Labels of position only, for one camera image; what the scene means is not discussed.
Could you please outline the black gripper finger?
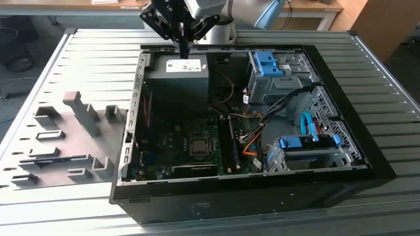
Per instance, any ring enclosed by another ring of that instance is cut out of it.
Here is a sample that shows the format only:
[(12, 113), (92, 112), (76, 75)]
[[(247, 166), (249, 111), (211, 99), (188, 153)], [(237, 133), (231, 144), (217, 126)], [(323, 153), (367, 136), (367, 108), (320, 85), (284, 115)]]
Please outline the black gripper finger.
[(140, 19), (164, 40), (171, 41), (179, 50), (180, 58), (185, 59), (185, 45), (180, 40), (179, 30), (173, 29), (164, 17), (157, 15), (157, 11), (151, 4), (143, 8)]
[(188, 14), (184, 18), (184, 58), (188, 59), (193, 40), (200, 40), (220, 20), (219, 15), (205, 17), (199, 23)]

